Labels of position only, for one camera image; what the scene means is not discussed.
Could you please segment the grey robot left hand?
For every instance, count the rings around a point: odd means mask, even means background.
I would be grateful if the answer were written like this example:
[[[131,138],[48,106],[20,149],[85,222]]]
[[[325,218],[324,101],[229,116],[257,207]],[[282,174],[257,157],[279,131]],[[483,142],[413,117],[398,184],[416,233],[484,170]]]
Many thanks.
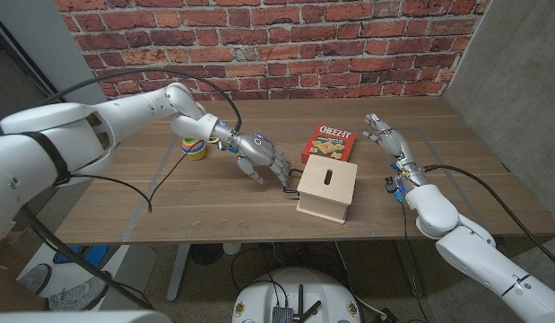
[[[219,145],[222,149],[236,153],[238,167],[258,183],[263,184],[264,180],[254,169],[255,163],[267,166],[284,187],[290,182],[290,160],[267,138],[256,133],[241,134],[221,121],[215,124],[212,138],[220,139]]]

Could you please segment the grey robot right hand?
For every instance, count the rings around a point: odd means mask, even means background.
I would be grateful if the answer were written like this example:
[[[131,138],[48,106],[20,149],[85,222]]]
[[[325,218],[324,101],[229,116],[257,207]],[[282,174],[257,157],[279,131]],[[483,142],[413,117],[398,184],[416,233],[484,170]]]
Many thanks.
[[[412,190],[429,182],[417,165],[412,150],[404,137],[376,114],[367,114],[364,122],[369,127],[363,135],[378,144],[386,153],[392,167],[399,173],[402,186]]]

